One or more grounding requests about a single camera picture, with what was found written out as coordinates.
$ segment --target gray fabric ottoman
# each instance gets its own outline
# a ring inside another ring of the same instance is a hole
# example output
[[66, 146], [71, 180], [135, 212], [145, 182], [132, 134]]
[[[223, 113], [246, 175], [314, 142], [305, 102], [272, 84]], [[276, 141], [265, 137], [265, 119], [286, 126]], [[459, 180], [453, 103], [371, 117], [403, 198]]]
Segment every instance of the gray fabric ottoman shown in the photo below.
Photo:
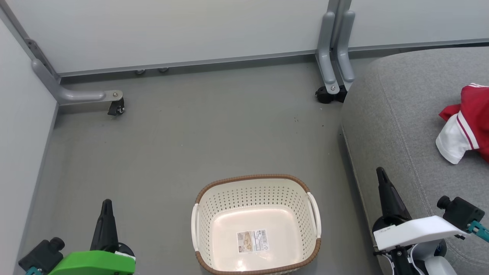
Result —
[[[382, 215], [378, 166], [386, 169], [414, 219], [442, 216], [436, 203], [447, 195], [485, 210], [482, 223], [489, 225], [489, 163], [467, 152], [452, 165], [435, 145], [445, 124], [438, 113], [460, 103], [462, 87], [471, 82], [489, 86], [489, 47], [388, 56], [355, 80], [342, 109], [342, 126], [370, 229]], [[489, 274], [488, 243], [474, 235], [446, 241], [446, 258], [458, 275]], [[389, 274], [386, 261], [380, 261]]]

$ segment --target red and white clothing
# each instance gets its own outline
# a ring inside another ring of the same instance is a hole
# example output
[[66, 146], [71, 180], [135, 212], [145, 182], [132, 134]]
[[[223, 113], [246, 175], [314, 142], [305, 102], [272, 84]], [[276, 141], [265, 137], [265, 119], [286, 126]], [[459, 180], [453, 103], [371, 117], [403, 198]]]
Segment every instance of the red and white clothing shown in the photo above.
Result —
[[471, 83], [462, 88], [461, 104], [443, 109], [446, 121], [436, 138], [442, 156], [457, 164], [467, 150], [477, 150], [489, 162], [489, 87]]

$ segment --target laundry basket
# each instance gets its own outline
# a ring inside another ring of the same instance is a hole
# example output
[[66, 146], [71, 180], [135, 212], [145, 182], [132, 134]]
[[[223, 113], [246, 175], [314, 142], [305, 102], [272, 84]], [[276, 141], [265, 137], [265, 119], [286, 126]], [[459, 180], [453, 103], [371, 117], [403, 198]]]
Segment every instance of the laundry basket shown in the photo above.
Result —
[[197, 260], [217, 275], [292, 272], [311, 263], [321, 244], [317, 203], [289, 175], [209, 184], [197, 196], [191, 226]]

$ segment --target white board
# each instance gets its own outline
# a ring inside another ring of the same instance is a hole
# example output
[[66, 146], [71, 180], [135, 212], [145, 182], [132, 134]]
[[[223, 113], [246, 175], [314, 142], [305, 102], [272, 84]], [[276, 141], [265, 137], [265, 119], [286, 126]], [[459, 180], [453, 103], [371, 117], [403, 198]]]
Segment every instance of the white board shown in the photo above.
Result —
[[487, 0], [352, 0], [349, 47], [487, 39]]
[[1, 20], [0, 49], [0, 267], [7, 275], [17, 265], [56, 101]]
[[315, 50], [328, 0], [7, 0], [55, 70]]

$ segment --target basket handle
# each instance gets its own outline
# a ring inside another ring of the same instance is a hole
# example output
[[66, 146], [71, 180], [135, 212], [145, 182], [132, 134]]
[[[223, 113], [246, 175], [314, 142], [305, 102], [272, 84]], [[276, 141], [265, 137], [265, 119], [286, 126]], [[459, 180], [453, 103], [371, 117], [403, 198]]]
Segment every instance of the basket handle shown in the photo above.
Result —
[[190, 231], [192, 232], [192, 244], [194, 245], [195, 251], [199, 251], [199, 244], [197, 243], [197, 207], [199, 204], [195, 204], [194, 208], [192, 209], [192, 220], [190, 221], [190, 226], [191, 229]]
[[316, 232], [317, 232], [317, 237], [321, 237], [321, 216], [319, 215], [319, 207], [317, 207], [316, 199], [314, 196], [310, 193], [307, 192], [309, 201], [311, 202], [312, 205], [312, 210], [311, 210], [311, 217], [314, 219], [316, 222]]

